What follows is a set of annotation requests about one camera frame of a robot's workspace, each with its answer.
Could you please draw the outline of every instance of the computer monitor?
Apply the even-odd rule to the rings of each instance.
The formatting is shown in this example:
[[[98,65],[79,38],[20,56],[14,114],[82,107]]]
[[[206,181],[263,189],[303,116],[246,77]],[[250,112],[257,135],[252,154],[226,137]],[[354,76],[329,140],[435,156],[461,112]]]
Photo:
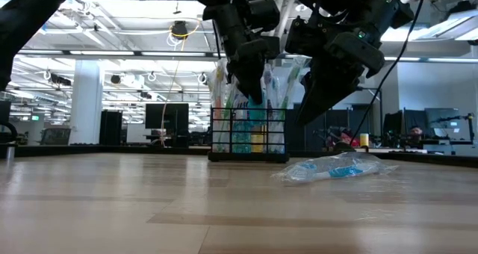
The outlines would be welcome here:
[[[181,131],[189,127],[189,104],[167,104],[163,119],[164,104],[146,104],[146,128],[165,128]]]
[[[460,129],[460,119],[444,120],[460,116],[458,108],[425,108],[428,128]]]

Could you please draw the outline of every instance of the wooden table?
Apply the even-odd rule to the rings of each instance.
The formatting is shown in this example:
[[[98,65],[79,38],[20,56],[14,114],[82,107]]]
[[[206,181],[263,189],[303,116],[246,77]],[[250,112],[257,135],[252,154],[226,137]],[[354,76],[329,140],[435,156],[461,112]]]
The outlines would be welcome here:
[[[0,164],[0,253],[478,253],[478,170],[391,163],[287,188],[280,164],[17,158]]]

